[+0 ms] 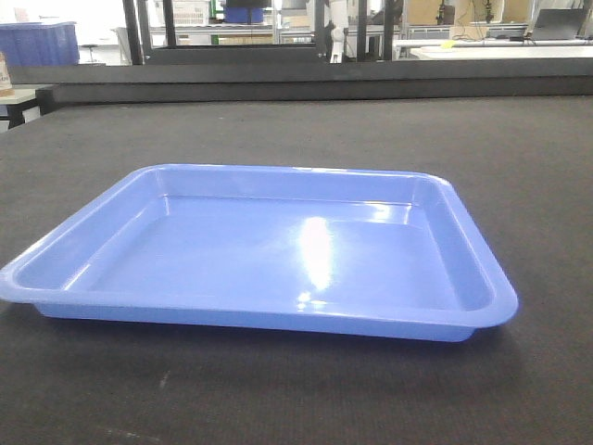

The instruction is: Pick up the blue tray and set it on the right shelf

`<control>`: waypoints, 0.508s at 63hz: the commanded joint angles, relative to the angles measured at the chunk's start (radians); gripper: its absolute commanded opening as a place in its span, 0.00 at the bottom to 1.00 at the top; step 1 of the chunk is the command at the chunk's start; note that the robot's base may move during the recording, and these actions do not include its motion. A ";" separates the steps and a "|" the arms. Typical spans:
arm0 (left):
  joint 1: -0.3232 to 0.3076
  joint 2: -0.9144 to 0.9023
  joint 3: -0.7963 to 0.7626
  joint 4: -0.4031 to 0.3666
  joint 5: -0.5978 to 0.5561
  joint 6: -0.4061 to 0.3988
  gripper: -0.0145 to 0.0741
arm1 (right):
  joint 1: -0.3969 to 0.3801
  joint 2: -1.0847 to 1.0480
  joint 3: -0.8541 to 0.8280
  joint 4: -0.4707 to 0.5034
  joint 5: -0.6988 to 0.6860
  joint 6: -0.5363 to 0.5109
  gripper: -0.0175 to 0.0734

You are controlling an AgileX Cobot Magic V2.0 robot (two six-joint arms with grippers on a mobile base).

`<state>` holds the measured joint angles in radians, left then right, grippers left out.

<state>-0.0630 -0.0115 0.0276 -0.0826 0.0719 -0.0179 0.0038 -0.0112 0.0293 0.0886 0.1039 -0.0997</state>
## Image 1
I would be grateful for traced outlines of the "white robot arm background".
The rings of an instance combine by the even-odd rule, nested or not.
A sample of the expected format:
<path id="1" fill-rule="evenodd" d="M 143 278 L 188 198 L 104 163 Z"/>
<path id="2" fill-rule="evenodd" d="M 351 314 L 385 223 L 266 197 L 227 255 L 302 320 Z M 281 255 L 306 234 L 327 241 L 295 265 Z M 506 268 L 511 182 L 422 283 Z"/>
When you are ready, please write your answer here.
<path id="1" fill-rule="evenodd" d="M 348 29 L 347 0 L 324 1 L 327 25 L 330 27 L 331 54 L 329 61 L 332 64 L 341 63 L 345 52 Z"/>

